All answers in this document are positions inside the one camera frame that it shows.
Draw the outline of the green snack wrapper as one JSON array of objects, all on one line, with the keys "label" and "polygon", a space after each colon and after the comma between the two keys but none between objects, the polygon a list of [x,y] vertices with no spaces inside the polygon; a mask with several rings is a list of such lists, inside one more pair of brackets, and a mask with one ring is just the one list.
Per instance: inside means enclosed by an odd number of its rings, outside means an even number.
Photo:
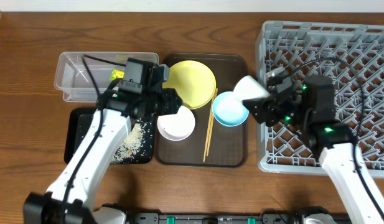
[{"label": "green snack wrapper", "polygon": [[124,71],[113,69],[110,75],[110,80],[113,81],[117,78],[123,78],[124,77]]}]

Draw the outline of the small white cup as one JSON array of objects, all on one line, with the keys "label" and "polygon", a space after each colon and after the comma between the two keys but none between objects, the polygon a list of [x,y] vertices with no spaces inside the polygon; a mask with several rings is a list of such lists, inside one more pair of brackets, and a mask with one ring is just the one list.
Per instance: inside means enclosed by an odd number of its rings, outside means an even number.
[{"label": "small white cup", "polygon": [[260,85],[252,76],[243,77],[234,87],[233,92],[240,101],[260,99],[270,96],[270,93]]}]

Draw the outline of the pile of rice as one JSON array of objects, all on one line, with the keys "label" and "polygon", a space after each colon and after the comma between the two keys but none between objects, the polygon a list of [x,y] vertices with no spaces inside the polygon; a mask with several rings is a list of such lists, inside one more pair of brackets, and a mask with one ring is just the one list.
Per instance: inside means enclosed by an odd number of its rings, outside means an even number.
[{"label": "pile of rice", "polygon": [[111,164],[145,164],[154,152],[154,127],[152,122],[137,122],[128,137],[122,142]]}]

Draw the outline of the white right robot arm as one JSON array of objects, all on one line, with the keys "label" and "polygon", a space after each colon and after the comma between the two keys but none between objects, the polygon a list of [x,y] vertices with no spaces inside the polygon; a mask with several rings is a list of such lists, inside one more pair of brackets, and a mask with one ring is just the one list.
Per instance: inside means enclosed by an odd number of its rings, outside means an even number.
[{"label": "white right robot arm", "polygon": [[300,138],[335,185],[352,223],[384,223],[384,197],[370,175],[357,137],[335,120],[335,90],[329,77],[304,79],[302,98],[294,83],[275,79],[267,90],[253,77],[243,77],[233,91],[257,123],[283,121],[300,130]]}]

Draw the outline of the white bowl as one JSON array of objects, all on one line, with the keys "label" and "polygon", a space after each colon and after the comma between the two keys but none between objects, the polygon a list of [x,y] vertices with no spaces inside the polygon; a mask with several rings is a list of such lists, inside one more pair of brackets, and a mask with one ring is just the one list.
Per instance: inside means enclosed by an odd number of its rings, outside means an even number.
[{"label": "white bowl", "polygon": [[193,112],[181,106],[176,114],[159,116],[157,128],[160,134],[170,141],[181,141],[188,138],[195,128]]}]

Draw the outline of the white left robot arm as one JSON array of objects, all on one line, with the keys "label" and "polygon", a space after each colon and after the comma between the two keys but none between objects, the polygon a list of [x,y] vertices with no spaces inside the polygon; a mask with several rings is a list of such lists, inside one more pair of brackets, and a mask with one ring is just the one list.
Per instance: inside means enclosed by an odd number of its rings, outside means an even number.
[{"label": "white left robot arm", "polygon": [[182,99],[165,64],[128,62],[125,76],[98,95],[90,127],[63,172],[45,194],[30,193],[23,204],[24,223],[127,223],[116,205],[94,210],[98,187],[116,150],[129,136],[134,119],[176,114]]}]

